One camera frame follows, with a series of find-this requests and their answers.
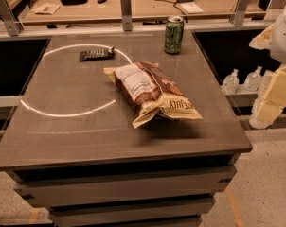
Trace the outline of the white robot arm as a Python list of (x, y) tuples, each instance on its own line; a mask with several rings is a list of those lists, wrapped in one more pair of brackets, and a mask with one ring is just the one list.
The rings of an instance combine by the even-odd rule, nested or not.
[(258, 90), (249, 124), (255, 129), (272, 125), (286, 108), (286, 8), (275, 22), (253, 38), (249, 46), (268, 49), (272, 59), (280, 62), (273, 73), (265, 73)]

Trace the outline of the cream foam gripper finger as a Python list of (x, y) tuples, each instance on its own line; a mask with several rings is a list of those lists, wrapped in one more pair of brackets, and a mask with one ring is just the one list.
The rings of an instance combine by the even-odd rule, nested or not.
[(274, 25), (266, 27), (259, 35), (254, 37), (249, 46), (257, 50), (269, 49), (271, 47), (271, 37)]
[(272, 125), (286, 108), (286, 64), (263, 77), (258, 98), (253, 105), (249, 124), (255, 129)]

